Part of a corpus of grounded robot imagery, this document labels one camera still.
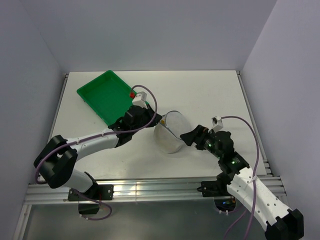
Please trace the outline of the white mesh laundry bag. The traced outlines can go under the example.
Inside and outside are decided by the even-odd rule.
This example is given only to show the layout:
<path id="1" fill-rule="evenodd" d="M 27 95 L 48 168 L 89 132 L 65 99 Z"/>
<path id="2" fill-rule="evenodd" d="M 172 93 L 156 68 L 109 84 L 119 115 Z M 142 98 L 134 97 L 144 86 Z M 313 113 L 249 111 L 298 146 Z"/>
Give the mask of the white mesh laundry bag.
<path id="1" fill-rule="evenodd" d="M 190 122 L 177 110 L 171 110 L 162 116 L 153 131 L 158 148 L 167 154 L 178 152 L 185 144 L 181 135 L 192 130 Z"/>

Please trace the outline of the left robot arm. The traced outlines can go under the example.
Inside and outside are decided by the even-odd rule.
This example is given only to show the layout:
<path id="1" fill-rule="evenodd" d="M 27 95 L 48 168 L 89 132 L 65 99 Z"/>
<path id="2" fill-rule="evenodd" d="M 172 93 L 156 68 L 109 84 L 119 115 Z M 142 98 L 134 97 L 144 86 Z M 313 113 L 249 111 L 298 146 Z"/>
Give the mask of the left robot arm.
<path id="1" fill-rule="evenodd" d="M 43 148 L 33 165 L 44 183 L 57 189 L 65 186 L 86 200 L 99 195 L 99 185 L 88 173 L 75 169 L 80 159 L 102 150 L 118 148 L 132 140 L 143 128 L 153 128 L 162 119 L 150 105 L 132 105 L 113 124 L 100 132 L 80 138 L 64 138 L 56 135 Z"/>

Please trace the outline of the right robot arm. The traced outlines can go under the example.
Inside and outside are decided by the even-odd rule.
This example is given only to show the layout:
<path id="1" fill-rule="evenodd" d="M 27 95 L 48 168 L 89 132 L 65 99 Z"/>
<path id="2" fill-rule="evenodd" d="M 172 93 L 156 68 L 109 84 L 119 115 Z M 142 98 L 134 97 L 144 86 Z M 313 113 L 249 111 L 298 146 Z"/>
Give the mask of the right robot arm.
<path id="1" fill-rule="evenodd" d="M 221 173 L 213 181 L 202 181 L 197 191 L 203 197 L 235 197 L 264 230 L 268 240 L 300 240 L 304 236 L 304 217 L 290 209 L 256 176 L 246 160 L 235 151 L 229 131 L 214 132 L 198 125 L 180 136 L 187 146 L 207 150 L 218 158 Z"/>

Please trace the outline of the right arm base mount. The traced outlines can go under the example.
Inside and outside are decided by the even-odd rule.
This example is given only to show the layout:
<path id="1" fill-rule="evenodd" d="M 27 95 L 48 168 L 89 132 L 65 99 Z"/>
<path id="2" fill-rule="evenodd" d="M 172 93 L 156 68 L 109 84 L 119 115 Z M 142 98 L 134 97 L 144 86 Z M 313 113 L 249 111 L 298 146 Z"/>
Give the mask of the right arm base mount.
<path id="1" fill-rule="evenodd" d="M 196 189 L 205 197 L 231 197 L 227 191 L 227 184 L 221 180 L 202 181 Z"/>

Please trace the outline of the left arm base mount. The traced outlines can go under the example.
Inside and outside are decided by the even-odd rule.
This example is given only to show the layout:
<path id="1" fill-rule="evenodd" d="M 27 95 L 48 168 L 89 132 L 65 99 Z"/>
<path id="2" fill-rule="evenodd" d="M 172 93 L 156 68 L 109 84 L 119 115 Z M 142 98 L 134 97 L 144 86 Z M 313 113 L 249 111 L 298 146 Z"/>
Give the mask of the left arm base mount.
<path id="1" fill-rule="evenodd" d="M 82 216 L 94 218 L 101 211 L 110 216 L 112 208 L 105 201 L 113 199 L 114 186 L 112 184 L 94 184 L 86 192 L 71 188 L 67 200 L 78 203 L 78 213 Z"/>

